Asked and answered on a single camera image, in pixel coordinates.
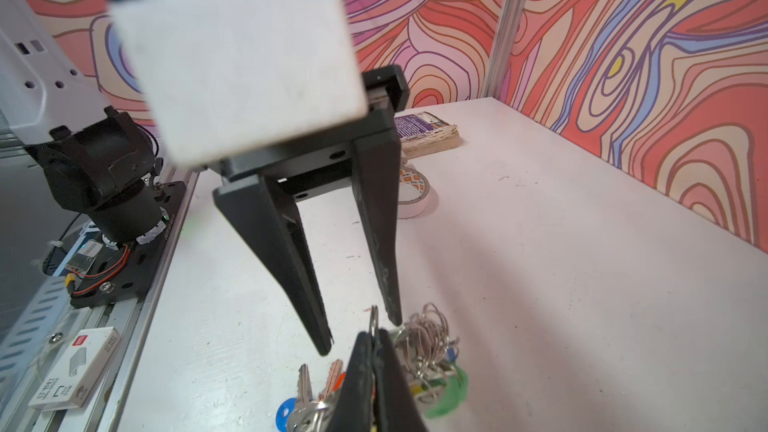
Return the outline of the round keyring disc with keys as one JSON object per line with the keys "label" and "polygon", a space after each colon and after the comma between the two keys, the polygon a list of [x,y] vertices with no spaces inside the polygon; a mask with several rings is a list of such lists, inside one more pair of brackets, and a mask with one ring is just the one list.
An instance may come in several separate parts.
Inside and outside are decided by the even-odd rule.
{"label": "round keyring disc with keys", "polygon": [[455,412],[466,400],[467,373],[457,364],[459,339],[433,303],[388,331],[371,308],[348,362],[334,361],[324,388],[312,392],[301,365],[296,396],[281,404],[279,431],[425,431],[427,419]]}

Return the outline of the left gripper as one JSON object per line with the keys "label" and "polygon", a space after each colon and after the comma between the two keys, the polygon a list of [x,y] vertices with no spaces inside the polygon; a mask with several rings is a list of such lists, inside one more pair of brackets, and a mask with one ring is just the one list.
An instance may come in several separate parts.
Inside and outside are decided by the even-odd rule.
{"label": "left gripper", "polygon": [[394,115],[405,108],[410,90],[398,65],[362,78],[369,103],[363,118],[208,165],[229,182],[213,192],[216,207],[286,293],[322,356],[331,351],[333,337],[295,198],[260,175],[290,179],[352,158],[353,194],[376,280],[389,320],[401,325],[396,260],[401,143]]}

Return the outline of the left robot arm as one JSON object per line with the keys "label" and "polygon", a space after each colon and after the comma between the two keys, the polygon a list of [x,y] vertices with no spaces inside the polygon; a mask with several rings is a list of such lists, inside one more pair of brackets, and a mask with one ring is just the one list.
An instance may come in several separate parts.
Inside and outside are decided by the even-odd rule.
{"label": "left robot arm", "polygon": [[[386,313],[403,321],[395,236],[401,146],[394,115],[408,99],[398,66],[365,72],[367,114],[326,131],[217,161],[214,202],[287,294],[321,354],[332,335],[300,201],[350,185]],[[1,0],[2,126],[38,163],[59,205],[82,212],[116,243],[162,222],[143,177],[151,140],[81,76],[25,0]]]}

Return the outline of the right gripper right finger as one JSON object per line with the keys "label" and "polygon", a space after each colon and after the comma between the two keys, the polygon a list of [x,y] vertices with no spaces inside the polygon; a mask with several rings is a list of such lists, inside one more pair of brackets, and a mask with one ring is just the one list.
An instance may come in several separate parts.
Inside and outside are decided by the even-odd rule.
{"label": "right gripper right finger", "polygon": [[375,418],[378,431],[426,432],[389,333],[374,335]]}

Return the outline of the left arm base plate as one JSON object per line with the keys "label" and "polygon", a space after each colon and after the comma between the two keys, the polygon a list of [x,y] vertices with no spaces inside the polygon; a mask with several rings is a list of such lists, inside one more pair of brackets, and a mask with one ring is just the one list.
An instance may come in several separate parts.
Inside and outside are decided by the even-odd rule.
{"label": "left arm base plate", "polygon": [[160,268],[185,194],[186,184],[182,181],[155,188],[153,197],[163,213],[165,228],[146,244],[133,241],[111,246],[98,230],[87,232],[82,244],[74,248],[75,253],[91,256],[86,268],[72,267],[68,259],[62,262],[70,305],[80,309],[145,298]]}

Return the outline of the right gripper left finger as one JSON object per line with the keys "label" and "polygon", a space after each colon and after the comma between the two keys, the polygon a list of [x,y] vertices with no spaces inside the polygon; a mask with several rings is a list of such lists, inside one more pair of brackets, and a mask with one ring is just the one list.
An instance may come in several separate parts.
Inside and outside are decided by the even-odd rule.
{"label": "right gripper left finger", "polygon": [[360,332],[326,432],[369,432],[373,423],[373,339]]}

